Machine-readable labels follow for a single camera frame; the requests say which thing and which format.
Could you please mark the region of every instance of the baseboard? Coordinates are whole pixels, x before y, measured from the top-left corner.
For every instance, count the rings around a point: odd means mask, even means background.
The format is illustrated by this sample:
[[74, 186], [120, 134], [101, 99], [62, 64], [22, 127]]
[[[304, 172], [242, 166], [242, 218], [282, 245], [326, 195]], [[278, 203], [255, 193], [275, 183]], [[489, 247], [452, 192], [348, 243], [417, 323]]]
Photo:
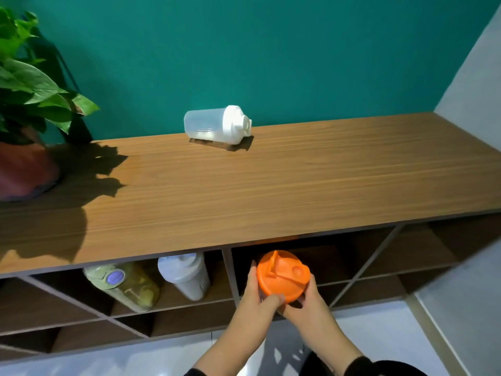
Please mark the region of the baseboard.
[[450, 376], [472, 376], [465, 368], [461, 360], [457, 357], [455, 351], [451, 348], [447, 339], [443, 336], [440, 329], [435, 324], [428, 310], [423, 306], [416, 295], [411, 294], [405, 299], [407, 306], [416, 318], [424, 334], [431, 343], [443, 365]]

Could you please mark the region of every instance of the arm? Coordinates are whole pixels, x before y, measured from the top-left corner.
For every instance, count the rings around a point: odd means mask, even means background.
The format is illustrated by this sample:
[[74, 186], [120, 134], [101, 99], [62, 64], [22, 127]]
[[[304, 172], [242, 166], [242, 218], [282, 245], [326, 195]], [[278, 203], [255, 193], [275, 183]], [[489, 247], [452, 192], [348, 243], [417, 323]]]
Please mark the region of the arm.
[[312, 275], [305, 291], [302, 309], [285, 305], [280, 313], [297, 327], [306, 345], [338, 375], [344, 375], [355, 359], [363, 356], [343, 334], [329, 307], [317, 290]]
[[235, 376], [265, 340], [283, 297], [271, 295], [260, 301], [256, 265], [253, 262], [247, 287], [228, 328], [198, 360], [194, 368], [207, 376]]

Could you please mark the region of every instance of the teal wall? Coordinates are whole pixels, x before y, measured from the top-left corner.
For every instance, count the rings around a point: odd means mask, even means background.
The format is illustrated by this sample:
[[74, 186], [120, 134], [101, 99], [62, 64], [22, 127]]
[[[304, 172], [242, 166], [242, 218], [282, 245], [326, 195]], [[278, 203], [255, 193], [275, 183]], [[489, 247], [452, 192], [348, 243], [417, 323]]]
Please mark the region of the teal wall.
[[432, 111], [501, 0], [22, 0], [102, 111], [96, 139]]

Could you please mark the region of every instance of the floor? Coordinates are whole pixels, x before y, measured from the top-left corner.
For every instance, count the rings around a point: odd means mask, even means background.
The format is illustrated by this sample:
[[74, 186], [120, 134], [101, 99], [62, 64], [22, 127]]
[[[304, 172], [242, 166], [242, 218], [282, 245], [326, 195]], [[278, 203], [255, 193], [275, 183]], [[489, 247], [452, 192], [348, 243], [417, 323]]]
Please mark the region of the floor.
[[[349, 338], [372, 360], [400, 360], [430, 376], [448, 376], [403, 301], [335, 313]], [[2, 376], [182, 376], [220, 331], [0, 367]], [[297, 330], [273, 322], [265, 343], [238, 376], [297, 375], [307, 354]]]

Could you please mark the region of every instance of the red pot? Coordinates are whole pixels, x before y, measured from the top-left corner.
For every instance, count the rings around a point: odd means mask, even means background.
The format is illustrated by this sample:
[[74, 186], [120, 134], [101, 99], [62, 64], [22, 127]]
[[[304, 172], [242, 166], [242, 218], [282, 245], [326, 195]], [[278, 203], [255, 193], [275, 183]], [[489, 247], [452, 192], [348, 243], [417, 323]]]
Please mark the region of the red pot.
[[59, 167], [39, 143], [0, 142], [0, 201], [22, 201], [50, 189], [59, 179]]

